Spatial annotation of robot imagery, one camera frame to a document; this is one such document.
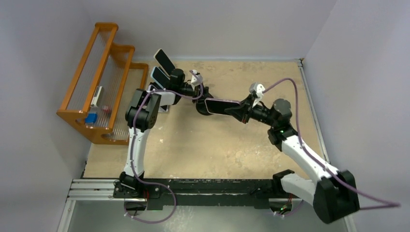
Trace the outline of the black round base stand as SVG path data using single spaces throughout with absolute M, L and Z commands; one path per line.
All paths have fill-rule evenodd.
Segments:
M 206 108 L 206 104 L 205 104 L 204 101 L 202 101 L 202 102 L 197 102 L 197 103 L 195 104 L 195 108 L 196 108 L 197 112 L 200 113 L 201 115 L 204 115 L 204 116 L 210 116 L 210 115 L 212 115 L 211 113 L 208 112 L 208 110 L 207 110 L 207 108 Z

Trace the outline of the white smartphone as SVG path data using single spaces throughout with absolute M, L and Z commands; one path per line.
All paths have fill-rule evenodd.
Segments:
M 147 88 L 147 92 L 151 93 L 151 94 L 156 93 L 159 90 L 162 90 L 162 88 L 159 85 L 157 85 L 156 83 L 151 83 Z
M 154 59 L 158 62 L 158 64 L 162 67 L 162 69 L 166 72 L 168 76 L 172 74 L 172 71 L 176 68 L 174 63 L 170 60 L 170 58 L 166 55 L 163 49 L 159 49 L 154 54 Z

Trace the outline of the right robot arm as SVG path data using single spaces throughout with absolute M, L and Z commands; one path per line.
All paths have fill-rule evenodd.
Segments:
M 272 192 L 279 197 L 291 193 L 310 204 L 318 218 L 330 224 L 360 210 L 355 178 L 348 170 L 340 171 L 316 154 L 291 125 L 291 104 L 277 99 L 271 108 L 254 104 L 249 95 L 225 113 L 246 124 L 254 119 L 268 125 L 268 139 L 290 157 L 308 175 L 303 179 L 291 170 L 273 176 Z

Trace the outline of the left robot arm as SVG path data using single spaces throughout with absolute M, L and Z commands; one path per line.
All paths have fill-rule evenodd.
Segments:
M 127 161 L 120 174 L 118 189 L 125 187 L 125 191 L 133 198 L 144 193 L 146 183 L 144 176 L 144 156 L 150 130 L 157 121 L 162 108 L 176 105 L 181 98 L 194 103 L 205 98 L 207 88 L 204 87 L 203 77 L 197 70 L 191 70 L 191 80 L 185 80 L 181 69 L 174 69 L 170 75 L 160 67 L 154 67 L 151 72 L 153 82 L 146 90 L 136 89 L 125 113 L 125 120 L 129 128 L 129 148 Z

